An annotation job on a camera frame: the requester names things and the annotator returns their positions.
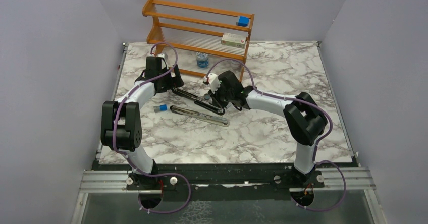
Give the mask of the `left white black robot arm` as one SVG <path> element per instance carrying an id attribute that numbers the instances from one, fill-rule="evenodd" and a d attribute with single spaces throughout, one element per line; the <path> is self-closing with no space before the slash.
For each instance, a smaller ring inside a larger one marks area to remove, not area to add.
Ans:
<path id="1" fill-rule="evenodd" d="M 143 138 L 140 110 L 157 94 L 183 86 L 178 66 L 169 68 L 164 53 L 149 55 L 146 67 L 131 90 L 117 101 L 105 101 L 101 110 L 100 141 L 122 155 L 139 182 L 147 189 L 157 186 L 159 174 L 155 161 L 148 156 Z"/>

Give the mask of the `blue grey small cylinder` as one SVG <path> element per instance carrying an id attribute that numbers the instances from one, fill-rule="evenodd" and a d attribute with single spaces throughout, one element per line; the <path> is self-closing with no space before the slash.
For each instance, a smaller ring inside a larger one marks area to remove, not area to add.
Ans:
<path id="1" fill-rule="evenodd" d="M 162 111 L 167 111 L 167 110 L 168 110 L 168 106 L 166 104 L 156 105 L 156 106 L 153 107 L 153 111 L 155 113 L 162 112 Z"/>

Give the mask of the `blue white plastic jar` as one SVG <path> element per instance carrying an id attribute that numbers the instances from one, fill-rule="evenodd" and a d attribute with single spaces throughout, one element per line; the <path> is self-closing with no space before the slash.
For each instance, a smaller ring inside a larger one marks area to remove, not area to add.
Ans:
<path id="1" fill-rule="evenodd" d="M 196 53 L 196 64 L 200 68 L 207 68 L 209 64 L 209 55 L 202 52 Z"/>

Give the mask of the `blue box on shelf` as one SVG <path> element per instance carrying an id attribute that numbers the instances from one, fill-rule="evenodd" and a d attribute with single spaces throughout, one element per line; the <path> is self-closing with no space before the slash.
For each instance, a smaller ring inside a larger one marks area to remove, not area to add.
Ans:
<path id="1" fill-rule="evenodd" d="M 250 24 L 250 18 L 245 16 L 239 16 L 236 21 L 236 26 L 248 27 Z"/>

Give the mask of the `aluminium frame rail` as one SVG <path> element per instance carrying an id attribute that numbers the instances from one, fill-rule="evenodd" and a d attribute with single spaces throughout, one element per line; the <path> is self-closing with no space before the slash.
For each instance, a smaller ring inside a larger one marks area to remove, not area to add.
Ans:
<path id="1" fill-rule="evenodd" d="M 342 167 L 341 171 L 346 179 L 347 190 L 362 190 L 365 194 L 368 208 L 374 223 L 386 223 L 383 208 L 378 201 L 376 185 L 373 176 L 367 167 Z M 324 187 L 318 191 L 342 190 L 342 178 L 336 168 L 320 169 L 324 177 Z M 130 190 L 127 187 L 128 174 L 126 171 L 85 171 L 80 183 L 78 201 L 71 223 L 81 223 L 83 210 L 89 193 L 138 193 L 160 194 L 160 188 L 151 190 Z"/>

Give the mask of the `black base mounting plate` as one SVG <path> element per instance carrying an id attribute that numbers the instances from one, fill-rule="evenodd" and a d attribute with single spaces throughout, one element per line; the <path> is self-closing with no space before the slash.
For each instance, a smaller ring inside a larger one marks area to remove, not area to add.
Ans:
<path id="1" fill-rule="evenodd" d="M 285 200 L 324 187 L 320 170 L 290 163 L 158 164 L 151 176 L 129 172 L 126 189 L 164 202 Z"/>

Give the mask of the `orange wooden shelf rack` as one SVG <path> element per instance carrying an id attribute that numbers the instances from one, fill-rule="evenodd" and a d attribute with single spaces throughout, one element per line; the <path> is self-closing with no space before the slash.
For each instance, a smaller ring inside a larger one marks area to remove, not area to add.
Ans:
<path id="1" fill-rule="evenodd" d="M 161 53 L 167 44 L 176 49 L 202 52 L 246 63 L 255 15 L 165 0 L 147 0 L 142 8 L 145 17 L 152 17 L 146 42 Z M 250 18 L 248 27 L 236 26 L 239 16 Z M 243 49 L 221 44 L 224 33 L 243 35 Z"/>

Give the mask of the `clear plastic jar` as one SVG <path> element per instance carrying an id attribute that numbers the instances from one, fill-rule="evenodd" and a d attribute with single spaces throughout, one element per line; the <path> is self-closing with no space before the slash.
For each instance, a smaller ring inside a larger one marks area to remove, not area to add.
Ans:
<path id="1" fill-rule="evenodd" d="M 241 61 L 236 61 L 236 60 L 230 60 L 230 69 L 232 71 L 239 71 L 241 70 L 242 64 Z"/>

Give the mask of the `black stapler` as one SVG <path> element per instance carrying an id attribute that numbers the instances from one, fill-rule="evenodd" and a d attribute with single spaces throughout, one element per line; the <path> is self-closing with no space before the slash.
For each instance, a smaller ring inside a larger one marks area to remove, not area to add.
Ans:
<path id="1" fill-rule="evenodd" d="M 191 94 L 187 91 L 184 91 L 179 88 L 174 88 L 171 90 L 175 95 L 178 95 L 180 97 L 184 97 L 186 99 L 192 100 L 197 106 L 202 107 L 212 113 L 215 113 L 217 115 L 223 115 L 226 111 L 223 108 L 214 106 L 211 104 L 207 99 L 204 99 L 202 97 L 199 97 L 197 95 Z"/>

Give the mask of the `white green staples carton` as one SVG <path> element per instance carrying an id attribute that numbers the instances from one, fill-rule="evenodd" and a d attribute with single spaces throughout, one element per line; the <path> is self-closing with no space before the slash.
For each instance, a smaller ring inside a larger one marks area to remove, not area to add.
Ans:
<path id="1" fill-rule="evenodd" d="M 224 33 L 221 39 L 221 44 L 243 49 L 246 44 L 246 37 L 232 33 Z"/>

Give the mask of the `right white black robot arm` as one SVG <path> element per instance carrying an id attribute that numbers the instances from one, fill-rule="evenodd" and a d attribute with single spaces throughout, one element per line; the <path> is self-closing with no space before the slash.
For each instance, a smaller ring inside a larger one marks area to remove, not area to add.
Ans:
<path id="1" fill-rule="evenodd" d="M 220 75 L 209 73 L 203 82 L 210 86 L 208 93 L 215 106 L 226 108 L 232 105 L 239 111 L 262 110 L 283 117 L 291 136 L 297 142 L 292 183 L 304 187 L 311 181 L 310 172 L 315 168 L 315 143 L 324 132 L 328 119 L 308 93 L 303 92 L 291 98 L 259 93 L 253 86 L 244 87 L 231 71 Z"/>

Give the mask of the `silver chrome stapler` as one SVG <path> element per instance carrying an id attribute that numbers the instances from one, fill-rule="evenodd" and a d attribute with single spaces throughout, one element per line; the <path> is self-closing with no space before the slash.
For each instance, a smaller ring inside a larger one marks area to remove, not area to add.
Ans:
<path id="1" fill-rule="evenodd" d="M 200 121 L 212 123 L 215 125 L 223 127 L 228 127 L 230 125 L 229 121 L 223 117 L 211 116 L 198 111 L 177 107 L 175 105 L 170 106 L 170 110 L 175 114 L 193 117 Z"/>

